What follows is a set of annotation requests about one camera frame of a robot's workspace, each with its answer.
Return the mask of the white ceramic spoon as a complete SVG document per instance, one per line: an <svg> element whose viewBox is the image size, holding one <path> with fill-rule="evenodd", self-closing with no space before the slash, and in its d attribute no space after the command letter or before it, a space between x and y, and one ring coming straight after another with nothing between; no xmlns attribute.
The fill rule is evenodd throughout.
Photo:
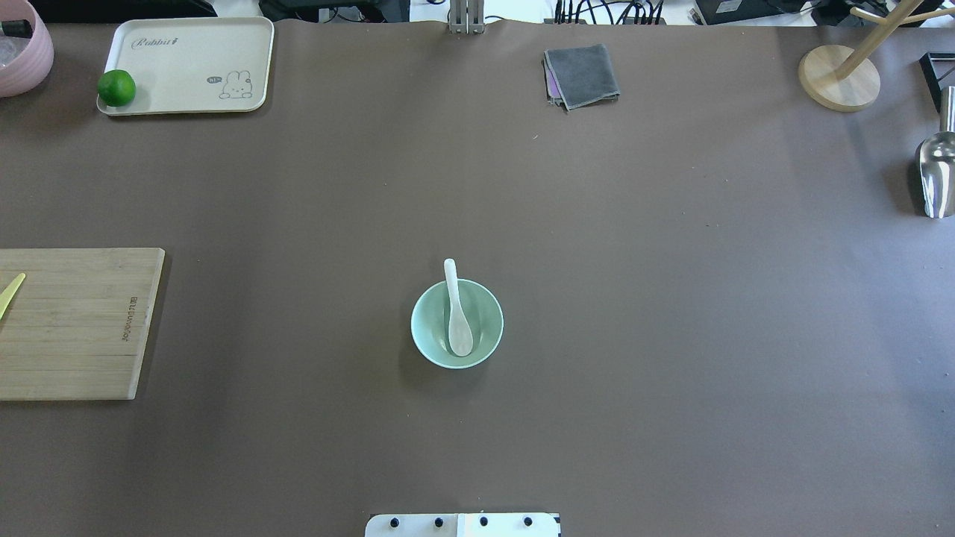
<svg viewBox="0 0 955 537"><path fill-rule="evenodd" d="M445 284L449 295L448 339L451 351L458 357L466 357L474 347L473 333L460 300L457 265L454 259L444 259Z"/></svg>

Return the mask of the light green bowl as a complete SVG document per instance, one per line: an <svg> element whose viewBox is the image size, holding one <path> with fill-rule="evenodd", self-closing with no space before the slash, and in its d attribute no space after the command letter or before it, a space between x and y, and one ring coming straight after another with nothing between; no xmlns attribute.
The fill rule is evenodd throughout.
<svg viewBox="0 0 955 537"><path fill-rule="evenodd" d="M460 279L458 293L473 334L473 350L467 356L460 357L451 351L445 281L430 286L410 313L410 336L416 349L434 365L451 370L468 369L488 360L504 336L504 312L491 289L473 280Z"/></svg>

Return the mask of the pink ice bowl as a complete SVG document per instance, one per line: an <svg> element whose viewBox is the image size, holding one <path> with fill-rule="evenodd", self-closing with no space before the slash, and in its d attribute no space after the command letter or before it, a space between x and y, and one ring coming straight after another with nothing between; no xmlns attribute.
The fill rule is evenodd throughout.
<svg viewBox="0 0 955 537"><path fill-rule="evenodd" d="M2 1L3 22L26 20L33 34L10 37L2 30L1 98L25 94L47 78L54 61L51 34L28 1Z"/></svg>

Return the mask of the pink cloth under grey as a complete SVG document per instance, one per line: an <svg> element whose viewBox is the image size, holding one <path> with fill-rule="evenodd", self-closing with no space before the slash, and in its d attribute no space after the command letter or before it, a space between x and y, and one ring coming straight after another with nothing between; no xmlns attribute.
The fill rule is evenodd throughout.
<svg viewBox="0 0 955 537"><path fill-rule="evenodd" d="M546 60L542 61L542 67L543 67L543 72L545 72L545 84L546 84L548 101L552 105L562 105L563 98L560 95L560 90L556 82L556 78L554 78L554 74Z"/></svg>

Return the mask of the grey folded cloth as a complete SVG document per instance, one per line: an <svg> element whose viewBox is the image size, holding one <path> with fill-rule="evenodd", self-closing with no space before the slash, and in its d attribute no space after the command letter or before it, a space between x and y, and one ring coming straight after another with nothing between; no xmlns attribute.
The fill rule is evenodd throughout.
<svg viewBox="0 0 955 537"><path fill-rule="evenodd" d="M545 50L542 61L549 64L558 84L562 105L573 111L602 101L617 101L621 90L605 44Z"/></svg>

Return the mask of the cream rabbit tray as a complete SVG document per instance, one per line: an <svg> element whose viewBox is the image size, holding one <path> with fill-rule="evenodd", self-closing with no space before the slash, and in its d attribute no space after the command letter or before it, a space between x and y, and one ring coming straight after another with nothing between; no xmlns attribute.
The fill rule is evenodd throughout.
<svg viewBox="0 0 955 537"><path fill-rule="evenodd" d="M107 116L249 112L266 101L275 27L262 16L136 19L113 33L105 71L134 79L122 107L96 99Z"/></svg>

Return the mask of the green lime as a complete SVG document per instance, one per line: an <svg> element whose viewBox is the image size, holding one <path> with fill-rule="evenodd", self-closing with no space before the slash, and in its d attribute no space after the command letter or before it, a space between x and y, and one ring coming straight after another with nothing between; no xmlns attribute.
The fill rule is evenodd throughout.
<svg viewBox="0 0 955 537"><path fill-rule="evenodd" d="M103 72L98 80L98 97L109 107L129 105L137 95L133 75L126 70Z"/></svg>

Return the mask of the bamboo cutting board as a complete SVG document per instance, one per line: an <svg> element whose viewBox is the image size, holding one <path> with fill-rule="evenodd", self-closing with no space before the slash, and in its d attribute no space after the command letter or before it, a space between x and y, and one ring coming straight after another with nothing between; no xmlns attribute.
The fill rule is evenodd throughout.
<svg viewBox="0 0 955 537"><path fill-rule="evenodd" d="M163 275L161 248L4 248L4 401L133 400Z"/></svg>

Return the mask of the wooden stand with round base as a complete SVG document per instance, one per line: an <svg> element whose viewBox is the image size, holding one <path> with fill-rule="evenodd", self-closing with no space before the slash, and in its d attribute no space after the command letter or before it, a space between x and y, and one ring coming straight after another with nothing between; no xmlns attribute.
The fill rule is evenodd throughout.
<svg viewBox="0 0 955 537"><path fill-rule="evenodd" d="M862 111L880 92L880 76L869 57L898 27L952 15L954 9L937 9L914 15L921 1L901 1L886 16L853 7L851 14L874 23L868 37L856 48L819 45L798 65L798 80L808 96L823 107L842 113Z"/></svg>

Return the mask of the metal scoop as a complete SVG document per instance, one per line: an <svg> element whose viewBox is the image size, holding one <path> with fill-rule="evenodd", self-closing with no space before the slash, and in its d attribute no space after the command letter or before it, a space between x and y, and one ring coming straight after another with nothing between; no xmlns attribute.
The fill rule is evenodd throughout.
<svg viewBox="0 0 955 537"><path fill-rule="evenodd" d="M942 91L940 131L918 146L918 176L924 213L945 219L954 213L954 88Z"/></svg>

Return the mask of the yellow plastic knife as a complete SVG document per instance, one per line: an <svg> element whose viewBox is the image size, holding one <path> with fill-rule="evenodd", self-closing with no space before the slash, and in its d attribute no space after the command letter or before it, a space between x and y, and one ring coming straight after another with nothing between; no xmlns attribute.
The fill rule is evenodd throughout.
<svg viewBox="0 0 955 537"><path fill-rule="evenodd" d="M10 303L13 302L13 299L20 289L20 286L26 279L26 273L18 273L17 276L10 282L9 285L4 288L0 294L0 317L4 318L4 313L7 312Z"/></svg>

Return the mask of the aluminium frame post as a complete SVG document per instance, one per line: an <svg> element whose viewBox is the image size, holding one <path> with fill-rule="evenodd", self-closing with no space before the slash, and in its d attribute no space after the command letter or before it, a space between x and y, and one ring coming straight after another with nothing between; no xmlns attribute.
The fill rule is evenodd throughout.
<svg viewBox="0 0 955 537"><path fill-rule="evenodd" d="M451 34L484 34L484 0L450 0L448 4Z"/></svg>

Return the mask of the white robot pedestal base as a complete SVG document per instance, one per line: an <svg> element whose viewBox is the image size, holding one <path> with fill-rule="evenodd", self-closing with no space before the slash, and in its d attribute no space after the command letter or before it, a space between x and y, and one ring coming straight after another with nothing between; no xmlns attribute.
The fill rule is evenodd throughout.
<svg viewBox="0 0 955 537"><path fill-rule="evenodd" d="M461 512L378 514L365 536L562 536L559 514Z"/></svg>

